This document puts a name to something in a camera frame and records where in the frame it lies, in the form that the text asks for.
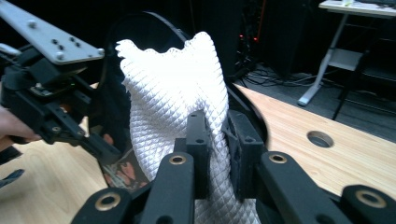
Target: human hand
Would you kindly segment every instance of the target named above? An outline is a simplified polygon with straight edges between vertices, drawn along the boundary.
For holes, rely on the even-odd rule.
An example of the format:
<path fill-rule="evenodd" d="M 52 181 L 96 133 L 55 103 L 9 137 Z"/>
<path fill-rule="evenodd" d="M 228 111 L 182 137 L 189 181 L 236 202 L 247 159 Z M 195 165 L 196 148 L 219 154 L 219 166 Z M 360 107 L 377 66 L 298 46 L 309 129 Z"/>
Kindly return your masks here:
<path fill-rule="evenodd" d="M 9 138 L 10 135 L 22 137 L 27 142 L 41 139 L 25 123 L 0 106 L 0 151 L 14 144 Z"/>

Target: metal hole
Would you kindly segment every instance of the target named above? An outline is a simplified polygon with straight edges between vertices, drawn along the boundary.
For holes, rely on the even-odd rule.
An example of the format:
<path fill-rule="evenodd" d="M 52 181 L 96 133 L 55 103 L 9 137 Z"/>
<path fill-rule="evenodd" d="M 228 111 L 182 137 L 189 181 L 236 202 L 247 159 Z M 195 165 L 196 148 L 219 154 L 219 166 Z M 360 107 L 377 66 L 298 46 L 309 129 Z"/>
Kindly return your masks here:
<path fill-rule="evenodd" d="M 387 202 L 380 195 L 366 189 L 356 191 L 356 197 L 361 203 L 374 208 L 385 208 L 387 206 Z"/>
<path fill-rule="evenodd" d="M 174 165 L 180 165 L 186 162 L 186 158 L 183 156 L 173 156 L 169 159 L 169 162 L 174 164 Z"/>
<path fill-rule="evenodd" d="M 121 197 L 118 193 L 109 192 L 102 195 L 95 203 L 95 208 L 99 211 L 108 211 L 119 205 Z"/>
<path fill-rule="evenodd" d="M 275 154 L 270 156 L 270 161 L 273 161 L 275 163 L 286 163 L 288 159 L 286 159 L 286 157 L 282 155 Z"/>

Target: wooden table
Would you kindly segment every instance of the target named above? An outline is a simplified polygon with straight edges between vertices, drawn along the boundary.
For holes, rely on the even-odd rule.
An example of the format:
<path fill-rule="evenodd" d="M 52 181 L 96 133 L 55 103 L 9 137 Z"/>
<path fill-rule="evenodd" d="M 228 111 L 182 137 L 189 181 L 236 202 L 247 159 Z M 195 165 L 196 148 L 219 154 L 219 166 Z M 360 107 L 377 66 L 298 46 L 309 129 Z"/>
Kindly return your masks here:
<path fill-rule="evenodd" d="M 319 186 L 340 194 L 346 185 L 363 184 L 396 198 L 396 144 L 240 89 L 263 113 L 268 147 L 291 155 Z M 333 146 L 312 144 L 310 131 L 328 134 Z M 0 166 L 0 176 L 26 171 L 0 189 L 1 223 L 70 223 L 85 200 L 106 187 L 96 160 L 81 147 L 43 142 L 16 147 L 24 154 Z"/>
<path fill-rule="evenodd" d="M 25 173 L 0 189 L 0 223 L 70 223 L 92 194 L 106 188 L 96 159 L 81 147 L 43 141 L 14 147 L 23 155 L 0 166 L 0 176 Z"/>
<path fill-rule="evenodd" d="M 340 195 L 362 184 L 396 199 L 396 144 L 240 87 L 262 112 L 270 150 L 291 155 L 322 188 Z M 312 144 L 307 134 L 326 133 L 332 147 Z"/>

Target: white table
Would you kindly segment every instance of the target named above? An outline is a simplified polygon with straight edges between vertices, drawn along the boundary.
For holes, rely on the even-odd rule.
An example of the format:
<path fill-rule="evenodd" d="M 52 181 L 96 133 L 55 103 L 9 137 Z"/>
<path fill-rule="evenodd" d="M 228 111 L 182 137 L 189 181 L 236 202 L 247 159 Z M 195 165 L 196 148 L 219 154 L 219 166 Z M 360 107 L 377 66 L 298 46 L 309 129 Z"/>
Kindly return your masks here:
<path fill-rule="evenodd" d="M 334 66 L 343 68 L 349 71 L 355 70 L 358 64 L 361 53 L 354 52 L 350 50 L 338 49 L 336 47 L 338 38 L 340 37 L 344 26 L 346 25 L 348 15 L 359 15 L 366 17 L 379 17 L 379 18 L 392 18 L 396 16 L 396 10 L 391 7 L 379 7 L 375 4 L 364 4 L 361 2 L 354 2 L 349 7 L 343 7 L 342 1 L 328 0 L 319 4 L 320 8 L 326 8 L 330 12 L 342 13 L 344 14 L 341 22 L 335 32 L 332 43 L 330 44 L 326 55 L 321 61 L 317 78 L 314 84 L 305 92 L 305 94 L 299 99 L 298 105 L 307 105 L 314 95 L 320 89 L 320 83 L 323 79 L 323 75 L 327 67 Z"/>

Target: round hole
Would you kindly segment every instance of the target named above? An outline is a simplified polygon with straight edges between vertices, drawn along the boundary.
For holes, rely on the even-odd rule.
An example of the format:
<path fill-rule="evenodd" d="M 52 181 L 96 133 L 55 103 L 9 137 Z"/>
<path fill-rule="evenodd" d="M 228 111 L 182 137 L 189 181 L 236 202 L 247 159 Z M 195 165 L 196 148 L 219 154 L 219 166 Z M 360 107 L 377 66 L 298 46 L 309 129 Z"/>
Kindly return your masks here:
<path fill-rule="evenodd" d="M 369 190 L 361 189 L 356 191 L 356 197 L 361 203 L 374 208 L 385 208 L 387 206 L 387 202 L 381 196 Z"/>
<path fill-rule="evenodd" d="M 173 223 L 173 219 L 169 216 L 163 216 L 163 217 L 159 217 L 157 219 L 157 224 L 172 224 Z"/>
<path fill-rule="evenodd" d="M 119 205 L 121 197 L 118 193 L 109 192 L 102 195 L 95 203 L 95 208 L 99 211 L 108 211 Z"/>
<path fill-rule="evenodd" d="M 273 161 L 275 163 L 286 163 L 288 159 L 286 159 L 286 157 L 282 155 L 275 154 L 270 156 L 270 161 Z"/>
<path fill-rule="evenodd" d="M 318 215 L 317 223 L 319 223 L 319 224 L 334 224 L 334 221 L 332 220 L 331 217 L 328 217 L 326 215 Z"/>
<path fill-rule="evenodd" d="M 318 147 L 332 147 L 334 145 L 330 136 L 323 132 L 312 131 L 308 133 L 307 137 L 311 143 Z"/>
<path fill-rule="evenodd" d="M 252 142 L 254 142 L 254 138 L 247 137 L 247 138 L 245 138 L 245 142 L 252 143 Z"/>
<path fill-rule="evenodd" d="M 169 162 L 174 164 L 174 165 L 180 165 L 186 162 L 186 158 L 183 156 L 173 156 L 169 159 Z"/>

